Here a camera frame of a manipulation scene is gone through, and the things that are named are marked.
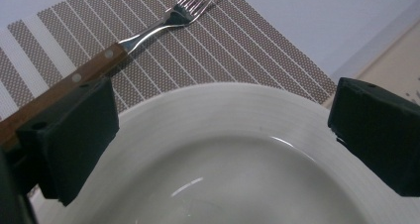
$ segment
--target beige surface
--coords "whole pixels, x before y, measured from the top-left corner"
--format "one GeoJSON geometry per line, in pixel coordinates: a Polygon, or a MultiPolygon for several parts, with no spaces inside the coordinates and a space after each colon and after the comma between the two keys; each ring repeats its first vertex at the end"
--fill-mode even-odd
{"type": "MultiPolygon", "coordinates": [[[[420,22],[358,76],[420,104],[420,22]]],[[[332,98],[324,103],[330,108],[332,98]]]]}

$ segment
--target brown wooden fork handle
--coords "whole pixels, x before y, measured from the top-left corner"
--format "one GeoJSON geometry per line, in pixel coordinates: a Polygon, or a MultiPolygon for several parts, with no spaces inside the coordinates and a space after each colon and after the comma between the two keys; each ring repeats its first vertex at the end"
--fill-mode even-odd
{"type": "Polygon", "coordinates": [[[0,122],[0,146],[4,151],[12,149],[18,143],[15,131],[19,127],[59,101],[60,98],[72,89],[83,83],[104,76],[120,61],[127,57],[127,55],[127,52],[120,44],[115,43],[111,45],[86,64],[80,66],[72,74],[55,84],[45,93],[0,122]]]}

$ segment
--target placemat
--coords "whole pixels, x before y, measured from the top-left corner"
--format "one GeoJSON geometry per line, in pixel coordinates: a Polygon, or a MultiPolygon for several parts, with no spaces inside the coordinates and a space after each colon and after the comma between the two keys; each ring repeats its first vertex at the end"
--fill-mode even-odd
{"type": "MultiPolygon", "coordinates": [[[[199,83],[277,87],[323,103],[336,85],[245,0],[214,0],[196,23],[148,40],[112,72],[119,112],[199,83]]],[[[177,0],[66,0],[0,31],[0,119],[177,0]]]]}

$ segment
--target white plate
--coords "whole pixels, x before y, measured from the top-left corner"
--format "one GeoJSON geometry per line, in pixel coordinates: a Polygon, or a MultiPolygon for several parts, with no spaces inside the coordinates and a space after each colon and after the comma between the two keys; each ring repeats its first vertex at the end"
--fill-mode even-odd
{"type": "Polygon", "coordinates": [[[120,117],[78,197],[33,198],[44,223],[419,223],[335,141],[329,111],[274,88],[187,87],[120,117]]]}

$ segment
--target fork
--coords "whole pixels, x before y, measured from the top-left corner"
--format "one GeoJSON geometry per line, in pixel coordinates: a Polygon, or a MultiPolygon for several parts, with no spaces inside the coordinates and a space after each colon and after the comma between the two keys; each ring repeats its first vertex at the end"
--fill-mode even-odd
{"type": "Polygon", "coordinates": [[[143,32],[130,39],[115,43],[97,54],[72,74],[2,121],[0,123],[0,146],[6,151],[11,149],[18,143],[15,131],[20,126],[59,101],[74,88],[105,75],[142,42],[157,32],[167,28],[185,27],[195,22],[211,2],[212,0],[180,0],[172,8],[169,8],[160,20],[143,32]]]}

